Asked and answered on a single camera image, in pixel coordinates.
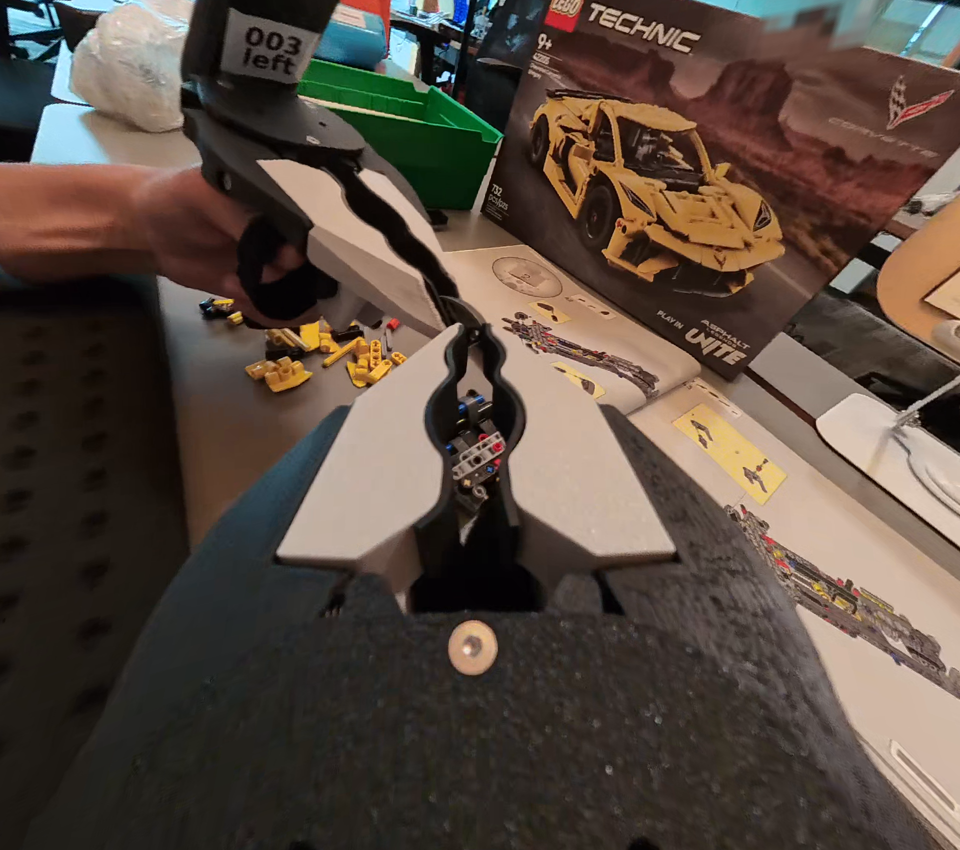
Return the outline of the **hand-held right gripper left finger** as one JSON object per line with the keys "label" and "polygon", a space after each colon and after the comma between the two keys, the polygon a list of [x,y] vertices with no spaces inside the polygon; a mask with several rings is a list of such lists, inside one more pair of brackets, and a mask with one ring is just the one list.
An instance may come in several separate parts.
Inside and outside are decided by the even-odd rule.
{"label": "hand-held right gripper left finger", "polygon": [[454,324],[360,395],[275,556],[289,566],[378,576],[393,594],[438,579],[459,547],[447,457],[428,433],[428,403],[453,381]]}

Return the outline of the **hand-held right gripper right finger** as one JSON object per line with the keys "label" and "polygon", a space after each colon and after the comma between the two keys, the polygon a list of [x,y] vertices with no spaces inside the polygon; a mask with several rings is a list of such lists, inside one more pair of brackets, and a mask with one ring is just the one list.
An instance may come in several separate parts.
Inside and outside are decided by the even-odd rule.
{"label": "hand-held right gripper right finger", "polygon": [[520,341],[468,325],[488,380],[496,484],[466,538],[466,606],[545,608],[567,577],[669,563],[677,548],[607,416]]}

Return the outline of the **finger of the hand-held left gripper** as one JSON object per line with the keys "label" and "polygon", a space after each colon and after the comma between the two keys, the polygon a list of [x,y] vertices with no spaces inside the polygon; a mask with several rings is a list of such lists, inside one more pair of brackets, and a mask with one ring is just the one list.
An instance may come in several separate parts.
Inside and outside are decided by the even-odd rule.
{"label": "finger of the hand-held left gripper", "polygon": [[397,317],[408,327],[434,337],[446,323],[428,278],[402,259],[388,242],[386,223],[367,223],[359,199],[329,171],[290,159],[259,160],[258,166],[310,222],[305,256],[338,284],[318,309],[335,329],[352,320],[371,325],[378,316]]}
{"label": "finger of the hand-held left gripper", "polygon": [[360,246],[377,255],[378,292],[414,326],[450,326],[460,292],[431,225],[382,172],[338,167],[347,208],[365,229]]}

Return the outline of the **lego chassis assembly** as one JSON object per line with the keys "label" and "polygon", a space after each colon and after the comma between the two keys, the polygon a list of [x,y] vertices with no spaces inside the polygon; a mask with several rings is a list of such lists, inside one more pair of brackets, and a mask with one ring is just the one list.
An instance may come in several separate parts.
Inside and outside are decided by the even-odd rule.
{"label": "lego chassis assembly", "polygon": [[455,430],[446,444],[457,505],[474,517],[498,490],[506,440],[494,422],[494,403],[475,389],[458,402]]}

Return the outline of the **pile of yellow black lego pieces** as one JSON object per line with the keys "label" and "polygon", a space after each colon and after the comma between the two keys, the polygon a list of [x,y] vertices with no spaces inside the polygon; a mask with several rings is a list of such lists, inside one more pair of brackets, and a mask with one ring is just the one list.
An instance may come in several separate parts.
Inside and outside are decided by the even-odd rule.
{"label": "pile of yellow black lego pieces", "polygon": [[391,343],[400,322],[389,319],[366,327],[351,321],[335,330],[323,318],[292,326],[263,329],[263,357],[245,367],[246,376],[282,393],[307,383],[316,369],[342,364],[354,388],[365,389],[407,362]]}

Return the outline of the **person's left forearm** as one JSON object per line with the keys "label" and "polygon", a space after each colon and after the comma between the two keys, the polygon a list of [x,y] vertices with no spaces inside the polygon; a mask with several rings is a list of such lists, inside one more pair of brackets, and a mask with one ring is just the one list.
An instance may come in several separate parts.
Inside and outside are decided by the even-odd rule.
{"label": "person's left forearm", "polygon": [[138,197],[157,176],[136,165],[3,163],[2,281],[156,273]]}

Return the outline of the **lego instruction booklet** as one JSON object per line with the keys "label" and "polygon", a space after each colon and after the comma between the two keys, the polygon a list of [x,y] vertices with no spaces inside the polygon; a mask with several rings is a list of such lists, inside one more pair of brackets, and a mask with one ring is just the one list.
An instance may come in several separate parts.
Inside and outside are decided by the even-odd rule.
{"label": "lego instruction booklet", "polygon": [[615,406],[714,498],[795,605],[870,760],[958,848],[958,580],[523,245],[454,251],[462,295]]}

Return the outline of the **lego set box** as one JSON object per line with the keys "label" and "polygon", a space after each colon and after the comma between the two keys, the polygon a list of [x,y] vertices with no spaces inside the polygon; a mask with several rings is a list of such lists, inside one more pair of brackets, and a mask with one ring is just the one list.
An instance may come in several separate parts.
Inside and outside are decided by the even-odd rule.
{"label": "lego set box", "polygon": [[694,0],[543,0],[482,204],[737,377],[958,152],[958,72]]}

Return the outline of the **person's left hand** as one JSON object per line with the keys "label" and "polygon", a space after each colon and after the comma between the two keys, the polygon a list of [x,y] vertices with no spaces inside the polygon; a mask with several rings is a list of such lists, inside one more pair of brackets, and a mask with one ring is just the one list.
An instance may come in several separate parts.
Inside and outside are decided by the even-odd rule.
{"label": "person's left hand", "polygon": [[296,317],[276,320],[251,302],[236,273],[237,246],[250,215],[205,182],[197,166],[135,166],[133,171],[125,224],[136,272],[230,297],[246,318],[265,327],[294,326],[318,317],[316,307],[311,307]]}

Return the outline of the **green plastic bin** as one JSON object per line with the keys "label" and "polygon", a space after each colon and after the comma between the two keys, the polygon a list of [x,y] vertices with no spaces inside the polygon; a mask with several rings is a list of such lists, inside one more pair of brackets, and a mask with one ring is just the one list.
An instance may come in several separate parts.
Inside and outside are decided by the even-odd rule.
{"label": "green plastic bin", "polygon": [[474,208],[503,134],[461,103],[435,87],[321,60],[298,89],[357,129],[426,208]]}

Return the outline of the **blue wrapped package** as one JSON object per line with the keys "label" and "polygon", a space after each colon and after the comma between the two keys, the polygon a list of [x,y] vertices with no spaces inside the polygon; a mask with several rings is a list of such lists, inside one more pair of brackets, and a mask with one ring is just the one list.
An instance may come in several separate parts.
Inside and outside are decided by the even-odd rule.
{"label": "blue wrapped package", "polygon": [[388,52],[381,16],[341,3],[334,8],[313,58],[373,71]]}

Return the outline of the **white rounded board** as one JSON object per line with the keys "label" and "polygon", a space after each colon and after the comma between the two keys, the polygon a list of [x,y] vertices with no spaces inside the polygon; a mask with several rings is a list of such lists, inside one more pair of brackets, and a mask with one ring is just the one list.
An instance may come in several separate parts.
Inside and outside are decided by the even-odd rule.
{"label": "white rounded board", "polygon": [[822,440],[879,488],[958,543],[959,456],[912,419],[853,394],[816,421]]}

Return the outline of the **black perforated pad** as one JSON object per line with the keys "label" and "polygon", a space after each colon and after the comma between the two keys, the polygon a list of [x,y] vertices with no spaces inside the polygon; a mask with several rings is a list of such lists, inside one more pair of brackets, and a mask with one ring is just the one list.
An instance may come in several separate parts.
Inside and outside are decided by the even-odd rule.
{"label": "black perforated pad", "polygon": [[18,848],[188,555],[149,278],[2,292],[1,844]]}

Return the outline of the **white stand bracket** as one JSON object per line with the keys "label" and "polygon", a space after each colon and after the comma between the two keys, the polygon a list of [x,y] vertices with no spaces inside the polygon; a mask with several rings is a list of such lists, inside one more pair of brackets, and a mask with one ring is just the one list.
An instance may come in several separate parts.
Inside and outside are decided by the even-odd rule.
{"label": "white stand bracket", "polygon": [[901,412],[891,429],[922,487],[959,512],[959,378]]}

